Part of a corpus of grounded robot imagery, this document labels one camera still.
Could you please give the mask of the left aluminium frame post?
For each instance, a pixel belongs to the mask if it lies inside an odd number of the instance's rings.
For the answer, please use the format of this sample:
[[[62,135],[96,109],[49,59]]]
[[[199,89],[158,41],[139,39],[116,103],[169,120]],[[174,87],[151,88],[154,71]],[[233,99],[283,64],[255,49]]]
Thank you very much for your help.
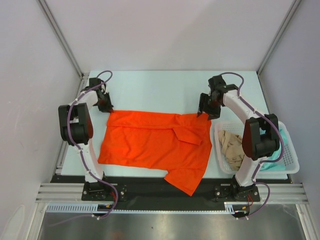
[[[76,72],[77,76],[82,79],[84,77],[84,72],[81,70],[81,67],[76,60],[76,57],[63,33],[61,30],[58,21],[56,20],[49,4],[46,0],[36,0],[37,4],[39,5],[45,19],[47,20],[50,28],[52,29],[57,41],[59,42],[62,50],[64,51],[68,61],[70,62],[73,70]]]

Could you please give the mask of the orange t-shirt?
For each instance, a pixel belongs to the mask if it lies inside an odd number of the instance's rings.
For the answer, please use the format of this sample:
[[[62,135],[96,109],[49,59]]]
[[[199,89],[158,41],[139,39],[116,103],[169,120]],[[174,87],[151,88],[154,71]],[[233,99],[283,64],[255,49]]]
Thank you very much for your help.
[[[192,196],[212,150],[205,114],[117,110],[106,123],[98,163],[166,171],[164,179]]]

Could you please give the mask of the aluminium frame post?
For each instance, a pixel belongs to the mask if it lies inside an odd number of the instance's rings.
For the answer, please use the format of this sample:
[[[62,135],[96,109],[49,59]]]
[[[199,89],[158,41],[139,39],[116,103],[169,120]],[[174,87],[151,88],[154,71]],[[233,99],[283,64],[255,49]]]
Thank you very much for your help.
[[[264,57],[262,58],[262,61],[260,62],[258,68],[257,68],[257,76],[260,77],[263,73],[266,65],[270,61],[272,55],[276,51],[278,45],[280,44],[282,38],[284,37],[288,27],[290,26],[294,16],[298,12],[301,4],[303,3],[303,0],[293,0],[287,13],[285,14],[274,38],[271,41],[270,46],[268,47]]]
[[[49,4],[46,0],[36,0],[37,4],[39,5],[45,19],[47,20],[50,28],[52,29],[57,41],[59,42],[62,50],[64,51],[68,61],[70,62],[73,70],[76,72],[77,76],[82,79],[84,77],[84,72],[81,70],[81,67],[76,60],[76,57],[63,33],[61,30],[58,21],[56,20]]]

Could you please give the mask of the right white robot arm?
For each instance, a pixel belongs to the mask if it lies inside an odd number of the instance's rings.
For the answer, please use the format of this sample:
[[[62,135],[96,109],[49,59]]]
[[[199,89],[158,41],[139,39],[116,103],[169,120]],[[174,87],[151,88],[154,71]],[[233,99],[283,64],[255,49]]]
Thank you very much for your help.
[[[277,150],[284,149],[279,132],[279,120],[275,114],[262,114],[241,96],[241,88],[227,84],[219,74],[208,80],[209,93],[201,93],[197,115],[208,115],[209,121],[220,118],[221,108],[227,107],[244,125],[242,149],[244,159],[232,177],[230,197],[242,201],[253,192],[256,175],[262,164]]]

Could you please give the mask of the white plastic basket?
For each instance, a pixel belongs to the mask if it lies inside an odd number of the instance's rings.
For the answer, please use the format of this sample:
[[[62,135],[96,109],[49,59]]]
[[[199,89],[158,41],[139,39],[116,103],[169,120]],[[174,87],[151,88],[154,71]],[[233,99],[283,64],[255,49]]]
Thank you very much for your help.
[[[289,132],[283,122],[278,122],[279,131],[284,141],[284,153],[282,158],[272,164],[271,167],[265,167],[263,165],[263,170],[259,171],[257,174],[258,178],[267,177],[270,178],[271,175],[281,175],[281,174],[295,174],[299,171],[300,165],[298,162],[298,156],[296,154],[295,148],[293,146]],[[222,153],[222,145],[219,141],[218,133],[222,130],[231,132],[236,135],[243,135],[244,125],[239,121],[219,121],[214,124],[214,141],[216,149],[216,159],[219,163],[221,170],[226,174],[234,175],[236,171],[232,170],[230,164],[227,162],[224,153]]]

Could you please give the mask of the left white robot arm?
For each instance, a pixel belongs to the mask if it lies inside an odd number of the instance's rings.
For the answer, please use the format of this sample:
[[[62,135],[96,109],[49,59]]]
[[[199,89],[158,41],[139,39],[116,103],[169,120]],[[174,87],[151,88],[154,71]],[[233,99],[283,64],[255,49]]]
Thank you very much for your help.
[[[113,190],[110,184],[106,184],[93,147],[94,127],[90,117],[93,107],[102,113],[114,110],[107,82],[99,77],[90,78],[88,86],[72,103],[58,107],[59,130],[63,141],[75,149],[82,162],[85,177],[83,195],[105,200]]]

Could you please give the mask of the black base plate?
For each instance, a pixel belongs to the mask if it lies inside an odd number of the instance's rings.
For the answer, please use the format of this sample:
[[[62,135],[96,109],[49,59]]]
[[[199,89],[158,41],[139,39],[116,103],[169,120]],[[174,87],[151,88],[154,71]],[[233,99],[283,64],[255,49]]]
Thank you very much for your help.
[[[107,177],[107,182],[114,185],[131,185],[131,184],[169,184],[163,178],[159,177]],[[258,203],[260,196],[258,188],[254,187],[253,192],[247,198],[235,200],[230,197],[231,179],[228,178],[205,178],[200,181],[191,199],[185,197],[151,197],[151,196],[135,196],[127,199],[123,195],[119,195],[120,191],[116,188],[119,196],[118,204],[121,209],[153,209],[153,210],[208,210],[218,208],[224,202],[234,202],[240,205],[249,205]],[[53,176],[50,183],[78,183],[84,184],[83,176]],[[82,194],[81,201],[86,202],[102,202],[112,201],[111,193],[100,196],[85,197]]]

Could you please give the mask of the beige t-shirt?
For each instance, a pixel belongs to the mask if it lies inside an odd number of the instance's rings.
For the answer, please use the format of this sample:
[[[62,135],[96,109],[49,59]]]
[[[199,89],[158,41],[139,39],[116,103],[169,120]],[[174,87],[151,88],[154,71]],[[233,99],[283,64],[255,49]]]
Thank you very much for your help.
[[[218,132],[221,152],[233,171],[238,171],[242,165],[245,153],[242,148],[242,137],[232,132],[221,130]]]

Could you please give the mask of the right aluminium frame post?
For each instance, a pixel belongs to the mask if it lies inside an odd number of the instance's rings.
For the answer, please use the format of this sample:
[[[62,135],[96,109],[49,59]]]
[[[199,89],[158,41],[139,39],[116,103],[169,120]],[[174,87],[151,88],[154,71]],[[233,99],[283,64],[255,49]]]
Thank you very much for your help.
[[[257,68],[257,76],[260,77],[263,73],[266,65],[270,61],[272,55],[276,51],[278,45],[280,44],[282,38],[284,37],[288,27],[290,26],[294,16],[298,12],[301,4],[303,3],[303,0],[293,0],[287,13],[285,14],[274,38],[271,41],[270,46],[268,47],[264,57],[262,58],[262,61],[260,62],[258,68]]]

